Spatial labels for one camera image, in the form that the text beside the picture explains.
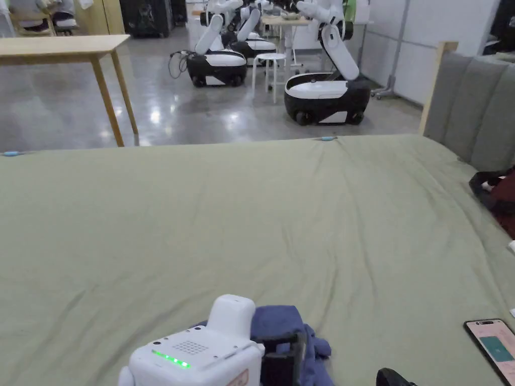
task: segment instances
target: green bedsheet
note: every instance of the green bedsheet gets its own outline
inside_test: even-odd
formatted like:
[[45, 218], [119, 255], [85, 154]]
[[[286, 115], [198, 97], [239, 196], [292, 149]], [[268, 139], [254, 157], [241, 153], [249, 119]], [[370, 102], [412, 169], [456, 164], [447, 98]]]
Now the green bedsheet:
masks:
[[515, 256], [472, 174], [415, 135], [0, 157], [0, 384], [116, 385], [234, 293], [297, 306], [337, 385], [501, 385], [462, 323], [513, 327]]

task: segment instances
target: speaker grille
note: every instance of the speaker grille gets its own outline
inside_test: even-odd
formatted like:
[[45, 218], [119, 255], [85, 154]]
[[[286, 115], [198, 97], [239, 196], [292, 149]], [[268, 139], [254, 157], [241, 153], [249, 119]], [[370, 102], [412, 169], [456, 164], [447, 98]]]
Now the speaker grille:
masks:
[[187, 353], [190, 355], [195, 355], [201, 353], [204, 350], [207, 350], [208, 347], [202, 346], [201, 344], [192, 342], [191, 340], [184, 341], [182, 343], [176, 344], [173, 346], [174, 349], [178, 351], [182, 351], [183, 353]]

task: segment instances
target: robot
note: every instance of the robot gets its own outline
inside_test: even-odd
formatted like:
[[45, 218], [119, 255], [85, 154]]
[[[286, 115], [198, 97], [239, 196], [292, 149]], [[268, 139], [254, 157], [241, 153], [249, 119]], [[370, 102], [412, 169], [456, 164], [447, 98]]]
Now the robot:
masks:
[[241, 85], [247, 74], [245, 57], [221, 43], [220, 31], [230, 22], [234, 11], [243, 5], [243, 0], [210, 0], [205, 18], [209, 27], [195, 45], [195, 52], [184, 54], [190, 78], [195, 87], [205, 85]]
[[[250, 340], [251, 299], [218, 297], [200, 324], [136, 349], [118, 386], [298, 386], [305, 352], [302, 334]], [[277, 353], [279, 344], [290, 351]]]
[[336, 67], [334, 73], [301, 74], [288, 79], [284, 103], [289, 116], [300, 125], [360, 124], [371, 90], [366, 80], [358, 79], [359, 69], [344, 44], [352, 37], [353, 28], [352, 23], [344, 21], [342, 1], [284, 1], [290, 9], [296, 8], [320, 22], [318, 40]]
[[248, 65], [252, 65], [253, 59], [258, 54], [271, 54], [277, 51], [275, 44], [253, 32], [261, 19], [260, 8], [271, 9], [272, 5], [267, 0], [256, 0], [242, 7], [239, 13], [241, 26], [237, 34], [234, 32], [235, 28], [228, 28], [228, 31], [222, 35], [224, 46], [243, 54]]

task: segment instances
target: phone screen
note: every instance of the phone screen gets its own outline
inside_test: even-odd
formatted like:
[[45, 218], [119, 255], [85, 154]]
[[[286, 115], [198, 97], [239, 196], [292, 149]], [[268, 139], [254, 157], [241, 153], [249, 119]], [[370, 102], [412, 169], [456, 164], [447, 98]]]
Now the phone screen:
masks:
[[502, 320], [468, 322], [470, 329], [510, 385], [515, 386], [515, 336]]

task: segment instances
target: wooden table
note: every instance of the wooden table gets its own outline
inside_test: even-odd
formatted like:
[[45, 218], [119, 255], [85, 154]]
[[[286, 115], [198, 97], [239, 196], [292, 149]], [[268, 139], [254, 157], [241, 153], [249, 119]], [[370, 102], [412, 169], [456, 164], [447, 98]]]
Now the wooden table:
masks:
[[301, 16], [296, 20], [286, 20], [281, 16], [261, 16], [261, 23], [268, 25], [278, 25], [284, 28], [284, 53], [286, 54], [286, 65], [284, 68], [284, 81], [288, 81], [290, 78], [291, 69], [291, 49], [293, 48], [293, 34], [291, 31], [292, 27], [298, 27], [308, 25], [311, 21], [306, 20], [304, 16]]
[[106, 80], [100, 66], [100, 58], [111, 54], [114, 70], [127, 107], [127, 113], [134, 134], [138, 133], [136, 120], [130, 104], [129, 93], [120, 66], [116, 48], [129, 38], [129, 35], [70, 36], [49, 38], [6, 38], [0, 39], [0, 65], [54, 64], [91, 62], [107, 116], [119, 147], [124, 145], [113, 103], [109, 96]]

